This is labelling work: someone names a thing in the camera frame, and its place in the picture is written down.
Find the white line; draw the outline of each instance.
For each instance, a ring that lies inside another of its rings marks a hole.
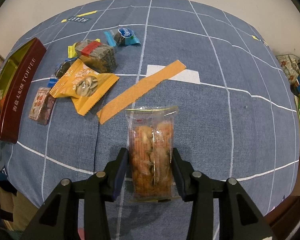
[[[148,25],[148,26],[156,27],[156,28],[160,28],[160,29],[165,29],[165,30],[171,30],[171,31],[176,31],[176,32],[183,32],[183,33],[189,33],[189,34],[194,34],[194,35],[199,35],[199,36],[207,37],[207,35],[203,35],[203,34],[199,34],[199,33],[187,32],[187,31],[183,31],[183,30],[177,30],[177,29],[165,28],[165,27],[156,26],[156,25]],[[261,58],[258,58],[257,56],[251,54],[251,52],[246,51],[244,48],[239,47],[239,46],[236,46],[236,45],[232,45],[232,43],[229,42],[229,41],[227,41],[227,40],[224,40],[224,39],[221,39],[221,38],[217,38],[217,37],[213,37],[213,36],[210,36],[210,38],[216,39],[216,40],[220,40],[220,41],[225,41],[225,42],[229,43],[232,47],[236,47],[236,48],[242,49],[242,50],[244,50],[245,52],[247,52],[248,54],[250,54],[250,55],[252,55],[253,57],[257,58],[258,60],[262,61],[263,63],[269,65],[270,67],[275,68],[275,69],[278,69],[277,67],[271,66],[269,63],[265,62],[265,61],[262,60]]]
[[[148,14],[147,14],[147,19],[146,19],[145,35],[143,37],[143,43],[142,43],[142,49],[141,49],[141,56],[140,56],[140,62],[139,62],[138,75],[137,75],[137,78],[136,78],[136,84],[139,81],[139,77],[140,77],[140,73],[141,73],[141,68],[142,68],[142,62],[143,62],[143,56],[144,56],[144,52],[145,52],[146,38],[147,38],[147,29],[148,29],[148,21],[149,21],[151,3],[152,3],[152,0],[150,0]],[[119,213],[118,213],[117,232],[116,232],[116,238],[115,238],[116,240],[119,240],[119,238],[120,238],[120,226],[121,226],[121,216],[122,216],[122,208],[123,208],[123,200],[124,200],[124,189],[125,189],[125,185],[123,185],[123,187],[122,187],[121,196],[120,196],[120,207],[119,207]]]
[[[137,74],[115,74],[115,75],[116,75],[116,76],[137,76]],[[140,76],[140,77],[145,77],[146,75],[145,75],[145,74],[140,74],[139,76]],[[49,80],[49,79],[50,79],[50,78],[40,78],[40,79],[32,80],[31,83],[37,82],[37,81],[42,81],[42,80]],[[219,86],[219,85],[214,85],[214,84],[208,84],[208,83],[204,83],[204,82],[200,82],[200,84],[201,84],[201,85],[210,86],[210,87],[216,87],[216,88],[223,88],[223,89],[225,89],[224,86]],[[229,89],[229,90],[234,90],[234,91],[245,92],[245,93],[249,94],[249,95],[250,95],[251,97],[253,97],[253,98],[261,98],[261,99],[263,99],[263,100],[265,100],[265,101],[270,102],[271,104],[273,104],[273,105],[275,105],[275,106],[277,106],[277,107],[286,109],[286,110],[288,110],[288,111],[297,112],[296,110],[289,109],[289,108],[286,108],[286,107],[284,107],[284,106],[279,106],[279,105],[277,105],[276,103],[270,101],[269,99],[264,98],[263,96],[252,95],[252,94],[250,94],[249,91],[247,91],[247,90],[243,90],[243,89],[239,89],[239,88],[230,88],[230,87],[228,87],[228,89]]]
[[[124,190],[125,190],[125,183],[123,183],[120,193],[120,205],[118,211],[118,220],[117,220],[117,232],[115,234],[115,239],[119,240],[120,238],[120,226],[121,226],[121,216],[122,216],[122,209],[123,209],[123,200],[124,200]]]
[[[45,152],[44,152],[44,164],[43,164],[43,172],[42,172],[42,179],[41,179],[41,195],[42,195],[42,200],[43,201],[44,201],[44,197],[43,197],[43,184],[44,184],[44,176],[45,176],[45,172],[46,172],[49,130],[50,130],[51,120],[52,120],[52,116],[53,116],[53,112],[54,112],[55,108],[56,108],[56,102],[54,104],[54,107],[52,108],[51,115],[49,117],[49,125],[48,125],[47,138],[46,138],[46,148],[45,148]]]
[[[288,164],[286,164],[286,165],[283,165],[283,166],[281,166],[281,167],[278,167],[278,168],[275,168],[275,169],[272,169],[272,170],[269,170],[269,171],[265,171],[265,172],[263,172],[263,173],[258,173],[258,174],[255,174],[255,175],[252,175],[252,176],[249,176],[249,177],[245,177],[245,178],[239,178],[239,179],[237,179],[237,181],[244,181],[244,180],[248,180],[248,179],[253,179],[253,178],[256,178],[256,177],[260,177],[260,176],[269,174],[269,173],[271,173],[271,172],[273,172],[273,171],[281,170],[281,169],[283,169],[283,168],[285,168],[285,167],[288,167],[288,166],[290,166],[290,165],[292,165],[292,164],[297,163],[298,161],[299,161],[299,160],[296,160],[296,161],[294,161],[294,162],[288,163]]]
[[[114,29],[114,28],[117,28],[117,27],[119,27],[119,26],[138,26],[138,25],[144,26],[144,24],[125,24],[125,25],[117,25],[117,26],[113,26],[113,27],[109,27],[109,28],[102,28],[102,29],[97,29],[97,30],[91,30],[90,32]],[[53,43],[53,42],[55,42],[55,41],[60,41],[60,40],[63,40],[63,39],[65,39],[65,38],[69,38],[69,37],[76,36],[76,35],[83,34],[83,33],[87,33],[87,32],[89,32],[89,31],[71,34],[71,35],[68,35],[68,36],[65,36],[65,37],[56,39],[56,40],[54,40],[54,41],[50,41],[50,42],[48,42],[48,43],[45,43],[44,45],[48,45],[48,44]]]
[[[194,12],[190,12],[190,11],[186,11],[186,10],[180,10],[180,9],[169,8],[169,7],[151,6],[151,8],[169,9],[169,10],[176,10],[176,11],[182,11],[182,12],[194,13]]]
[[[137,74],[115,74],[116,76],[137,76]]]
[[[278,69],[278,70],[281,70],[281,71],[283,71],[283,70],[282,70],[282,69],[280,69],[280,68],[277,68],[277,67],[271,66],[269,63],[265,62],[264,60],[262,60],[261,58],[258,58],[258,57],[257,57],[257,56],[255,56],[255,55],[251,54],[251,52],[249,52],[249,51],[246,51],[244,48],[241,48],[241,47],[239,47],[239,46],[236,46],[236,45],[232,45],[232,47],[236,47],[236,48],[242,49],[242,50],[244,50],[245,52],[247,52],[248,54],[250,54],[251,56],[253,56],[253,57],[257,58],[258,60],[262,61],[263,63],[267,64],[268,66],[270,66],[270,67],[272,67],[272,68],[275,68],[275,69]]]
[[[128,8],[128,7],[134,7],[134,8],[142,8],[142,7],[145,7],[145,8],[148,8],[148,6],[133,6],[133,5],[130,5],[130,6],[125,6],[125,7],[109,8],[108,10],[122,9],[122,8]],[[58,16],[57,16],[56,19],[53,21],[53,23],[57,20],[57,18],[60,16],[60,14],[61,14],[61,13],[58,14]],[[42,31],[39,31],[39,32],[37,32],[36,34],[32,35],[31,37],[25,38],[25,39],[26,39],[26,40],[29,40],[29,39],[31,39],[32,37],[34,37],[34,36],[36,36],[37,34],[39,34],[40,32],[43,32],[43,31],[45,31],[45,30],[47,30],[47,29],[49,29],[49,28],[51,28],[51,27],[53,27],[53,26],[56,26],[56,25],[58,25],[59,23],[61,23],[61,22],[58,22],[58,23],[53,24],[53,25],[50,25],[49,27],[43,29]]]
[[[225,15],[225,17],[227,18],[227,20],[229,21],[229,23],[233,26],[233,24],[232,24],[231,21],[228,19],[228,17],[226,16],[226,14],[225,14],[224,11],[223,11],[223,14]],[[239,35],[239,37],[240,37],[240,39],[242,40],[242,42],[244,43],[244,45],[247,47],[249,53],[251,54],[250,49],[248,48],[247,44],[244,42],[243,38],[241,37],[241,35],[240,35],[239,32],[237,31],[237,29],[236,29],[234,26],[233,26],[233,28],[235,29],[235,31],[236,31],[237,34]],[[271,97],[270,97],[268,88],[267,88],[267,86],[266,86],[266,83],[265,83],[265,81],[264,81],[264,79],[263,79],[263,76],[262,76],[262,74],[261,74],[261,72],[260,72],[260,69],[259,69],[259,67],[258,67],[258,64],[257,64],[257,62],[255,61],[255,59],[254,59],[254,57],[253,57],[252,54],[251,54],[251,57],[252,57],[254,63],[256,64],[256,67],[257,67],[257,69],[258,69],[258,71],[259,71],[259,74],[260,74],[260,76],[261,76],[261,79],[262,79],[262,81],[263,81],[263,83],[264,83],[264,85],[265,85],[265,88],[266,88],[266,90],[267,90],[268,97],[269,97],[269,100],[270,100],[270,103],[271,103]],[[273,111],[272,111],[272,104],[270,104],[270,110],[271,110],[271,114],[272,114],[273,131],[274,131],[274,169],[275,169],[275,163],[276,163],[276,159],[277,159],[277,140],[276,140],[276,135],[275,135],[274,114],[273,114]],[[270,203],[271,203],[271,197],[272,197],[272,190],[273,190],[273,183],[274,183],[274,173],[275,173],[275,170],[274,170],[274,172],[273,172],[273,179],[272,179],[272,186],[271,186],[270,200],[269,200],[269,206],[268,206],[268,211],[267,211],[267,213],[269,212],[269,209],[270,209]]]
[[[25,38],[25,40],[29,40],[29,39],[31,39],[32,37],[36,36],[37,34],[39,34],[39,33],[41,33],[41,32],[45,32],[47,29],[51,28],[52,26],[57,25],[58,23],[57,23],[57,24],[54,24],[54,22],[58,19],[58,17],[60,16],[60,14],[61,14],[61,13],[59,13],[59,14],[57,15],[57,17],[56,17],[56,18],[54,19],[54,21],[49,25],[49,27],[43,29],[42,31],[37,32],[36,34],[33,34],[33,35],[32,35],[31,37],[29,37],[29,38]]]
[[[217,234],[218,234],[218,232],[219,232],[219,228],[220,228],[220,222],[219,222],[219,224],[218,224],[218,226],[217,226],[217,229],[216,229],[216,231],[215,231],[215,233],[214,233],[213,240],[216,239]]]
[[[35,150],[33,150],[33,149],[31,149],[31,148],[29,148],[29,147],[23,145],[23,144],[20,143],[19,141],[17,141],[17,144],[20,145],[21,147],[23,147],[24,149],[27,149],[27,150],[30,151],[30,152],[33,152],[33,153],[35,153],[35,154],[37,154],[37,155],[39,155],[39,156],[41,156],[41,157],[44,157],[44,154],[39,153],[39,152],[37,152],[37,151],[35,151]]]
[[[257,35],[256,32],[252,29],[251,26],[250,26],[250,29],[254,32],[255,35]],[[272,61],[273,61],[274,65],[276,65],[276,62],[274,61],[274,58],[272,57],[271,53],[269,52],[268,47],[267,47],[265,44],[263,44],[263,46],[265,47],[265,49],[266,49],[267,52],[269,53],[270,57],[272,58]],[[289,99],[290,107],[291,107],[291,109],[292,109],[292,104],[291,104],[291,100],[290,100],[290,97],[289,97],[289,93],[288,93],[287,87],[286,87],[286,85],[285,85],[285,83],[284,83],[284,81],[283,81],[283,78],[282,78],[280,72],[279,72],[279,75],[280,75],[280,77],[281,77],[281,80],[282,80],[282,83],[283,83],[283,85],[284,85],[284,88],[285,88],[285,90],[286,90],[286,92],[287,92],[287,96],[288,96],[288,99]],[[293,113],[292,113],[292,118],[293,118],[293,125],[294,125],[294,161],[296,161],[296,158],[297,158],[297,134],[296,134],[296,122],[295,122],[294,114],[293,114]],[[289,193],[291,193],[291,190],[292,190],[292,184],[293,184],[293,178],[294,178],[295,166],[296,166],[296,165],[295,165],[295,163],[294,163],[294,165],[293,165],[293,173],[292,173],[292,181],[291,181]]]
[[[206,86],[210,86],[210,87],[216,87],[216,88],[223,88],[225,89],[224,86],[219,86],[219,85],[213,85],[213,84],[208,84],[208,83],[203,83],[203,82],[200,82],[201,85],[206,85]]]
[[[35,151],[35,150],[33,150],[33,149],[31,149],[31,148],[29,148],[29,147],[23,145],[23,144],[20,143],[19,141],[17,142],[17,144],[20,145],[21,147],[23,147],[24,149],[26,149],[26,150],[28,150],[28,151],[30,151],[30,152],[33,152],[33,153],[39,155],[40,157],[43,157],[43,158],[44,158],[44,154],[39,153],[39,152],[37,152],[37,151]],[[63,166],[63,167],[65,167],[65,168],[68,168],[68,169],[73,170],[73,171],[78,171],[78,172],[82,172],[82,173],[90,174],[90,175],[93,174],[92,171],[86,171],[86,170],[82,170],[82,169],[78,169],[78,168],[72,167],[72,166],[70,166],[70,165],[67,165],[67,164],[64,164],[64,163],[62,163],[62,162],[59,162],[59,161],[57,161],[57,160],[55,160],[55,159],[52,159],[52,158],[50,158],[50,157],[48,157],[48,156],[47,156],[47,160],[52,161],[53,163],[56,163],[56,164],[58,164],[58,165],[60,165],[60,166]]]
[[[79,35],[79,34],[83,34],[83,33],[88,33],[88,32],[95,32],[95,31],[102,31],[102,30],[109,30],[109,29],[114,29],[116,27],[119,27],[119,26],[136,26],[136,25],[139,25],[139,26],[144,26],[144,24],[126,24],[126,25],[117,25],[117,26],[113,26],[113,27],[109,27],[109,28],[102,28],[102,29],[97,29],[97,30],[91,30],[91,31],[86,31],[86,32],[80,32],[80,33],[75,33],[75,34],[71,34],[71,35],[68,35],[68,36],[65,36],[65,37],[62,37],[62,38],[59,38],[59,39],[56,39],[56,40],[53,40],[53,41],[50,41],[48,43],[45,43],[45,45],[48,45],[50,43],[53,43],[55,41],[60,41],[62,39],[66,39],[66,38],[69,38],[69,37],[72,37],[72,36],[76,36],[76,35]],[[207,37],[207,35],[203,35],[203,34],[199,34],[199,33],[192,33],[192,32],[187,32],[187,31],[183,31],[183,30],[177,30],[177,29],[171,29],[171,28],[165,28],[165,27],[161,27],[161,26],[156,26],[156,25],[148,25],[150,27],[155,27],[155,28],[160,28],[160,29],[165,29],[165,30],[171,30],[171,31],[176,31],[176,32],[183,32],[183,33],[189,33],[189,34],[194,34],[194,35],[198,35],[198,36],[203,36],[203,37]],[[252,55],[253,57],[257,58],[258,60],[262,61],[263,63],[269,65],[270,67],[272,68],[275,68],[275,69],[278,69],[276,67],[273,67],[271,66],[269,63],[265,62],[264,60],[262,60],[261,58],[251,54],[250,52],[246,51],[244,48],[240,47],[240,46],[236,46],[236,45],[232,45],[231,42],[227,41],[227,40],[224,40],[224,39],[221,39],[221,38],[217,38],[217,37],[212,37],[210,36],[210,38],[212,39],[216,39],[216,40],[220,40],[220,41],[225,41],[227,43],[229,43],[232,47],[236,47],[236,48],[239,48],[239,49],[242,49],[244,50],[245,52],[247,52],[248,54]]]
[[[194,35],[199,35],[199,36],[207,37],[207,35],[203,35],[203,34],[199,34],[199,33],[187,32],[187,31],[183,31],[183,30],[176,30],[176,29],[165,28],[165,27],[160,27],[160,26],[155,26],[155,25],[148,25],[148,26],[150,26],[150,27],[156,27],[156,28],[160,28],[160,29],[165,29],[165,30],[177,31],[177,32],[182,32],[182,33],[189,33],[189,34],[194,34]]]
[[[52,159],[49,156],[47,156],[47,160],[52,161],[53,163],[59,164],[60,166],[63,166],[65,168],[68,168],[68,169],[73,170],[73,171],[82,172],[82,173],[90,174],[90,175],[93,174],[93,171],[86,171],[86,170],[83,170],[83,169],[78,169],[78,168],[72,167],[70,165],[67,165],[67,164],[64,164],[62,162],[59,162],[59,161],[57,161],[55,159]]]
[[[112,0],[112,2],[110,3],[110,5],[103,11],[103,13],[99,16],[99,18],[95,21],[95,23],[91,26],[90,30],[88,31],[87,35],[83,38],[83,40],[85,40],[87,38],[87,36],[89,35],[90,31],[92,30],[92,28],[96,25],[96,23],[98,22],[98,20],[102,17],[102,15],[109,9],[109,7],[113,4],[114,0]]]
[[[48,80],[48,79],[50,78],[40,78],[40,79],[32,80],[31,83],[41,81],[41,80]]]
[[[83,8],[83,6],[84,6],[84,5],[81,6],[81,8],[79,9],[79,11],[78,11],[76,14],[78,14],[78,13],[80,12],[80,10]],[[49,45],[48,45],[48,47],[47,47],[47,50],[48,50],[50,44],[54,42],[54,39],[59,35],[59,33],[63,30],[63,28],[66,27],[67,24],[68,24],[68,22],[66,22],[65,25],[63,25],[63,27],[60,29],[60,31],[58,31],[57,35],[53,38],[53,40],[52,40],[51,42],[48,43]]]
[[[230,132],[231,132],[231,161],[230,161],[230,172],[229,172],[229,177],[232,177],[232,169],[233,169],[233,155],[234,155],[234,133],[233,133],[233,127],[232,127],[232,114],[231,114],[231,105],[230,105],[230,92],[228,90],[228,87],[227,87],[227,83],[226,83],[226,79],[225,79],[225,76],[223,74],[223,71],[222,71],[222,68],[221,68],[221,64],[220,64],[220,61],[219,61],[219,58],[218,58],[218,55],[217,55],[217,51],[213,45],[213,42],[212,42],[212,39],[210,38],[209,34],[207,33],[205,27],[203,26],[202,24],[202,21],[199,17],[199,15],[197,14],[197,12],[195,11],[194,7],[192,6],[192,3],[191,1],[189,1],[194,13],[196,14],[197,18],[199,19],[200,23],[201,23],[201,26],[202,28],[204,29],[204,32],[206,33],[206,35],[208,36],[209,40],[210,40],[210,43],[212,45],[212,48],[213,48],[213,51],[214,51],[214,54],[216,56],[216,59],[217,59],[217,62],[218,62],[218,65],[219,65],[219,68],[220,68],[220,72],[221,72],[221,75],[222,75],[222,79],[223,79],[223,82],[225,84],[225,89],[227,90],[227,95],[228,95],[228,108],[229,108],[229,121],[230,121]]]
[[[11,149],[11,155],[10,155],[10,158],[9,158],[9,160],[8,160],[8,165],[7,165],[8,177],[10,176],[10,173],[9,173],[9,163],[10,163],[10,160],[11,160],[12,154],[13,154],[13,144],[12,144],[12,149]]]

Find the red label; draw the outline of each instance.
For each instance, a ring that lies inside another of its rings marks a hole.
[[[89,43],[87,46],[85,46],[82,49],[81,54],[85,55],[85,56],[88,56],[100,44],[101,44],[101,42],[98,42],[98,41],[93,41],[93,42]]]

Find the small candy box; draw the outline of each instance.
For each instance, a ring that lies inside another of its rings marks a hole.
[[[40,87],[30,109],[29,118],[37,121],[39,124],[46,125],[48,123],[50,113],[56,100],[49,94],[50,90],[51,88]]]

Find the fabric surface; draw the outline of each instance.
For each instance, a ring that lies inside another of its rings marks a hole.
[[[64,21],[98,10],[82,22]],[[141,45],[117,48],[118,82],[85,115],[70,98],[58,98],[50,122],[28,118],[37,89],[46,86],[67,46],[128,26]],[[165,80],[135,106],[178,105],[174,142],[181,157],[213,179],[237,178],[265,215],[293,189],[298,170],[298,118],[289,82],[256,29],[219,9],[188,0],[101,0],[62,12],[23,35],[47,48],[24,105],[17,144],[0,141],[0,168],[40,206],[63,178],[88,178],[127,144],[120,112],[98,124],[96,112],[157,66],[179,59],[190,75]],[[128,172],[121,195],[107,203],[113,239],[186,239],[191,203],[132,203]],[[214,236],[218,237],[215,201]],[[82,226],[82,203],[79,226]]]

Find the blue candy wrapper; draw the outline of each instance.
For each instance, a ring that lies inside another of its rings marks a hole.
[[[108,44],[112,47],[116,45],[128,46],[133,44],[140,44],[140,40],[135,36],[133,30],[128,28],[120,28],[117,30],[110,30],[104,32],[106,35]]]
[[[59,79],[56,78],[55,75],[51,75],[47,87],[48,87],[48,88],[53,88],[53,86],[58,82],[58,80],[59,80]]]

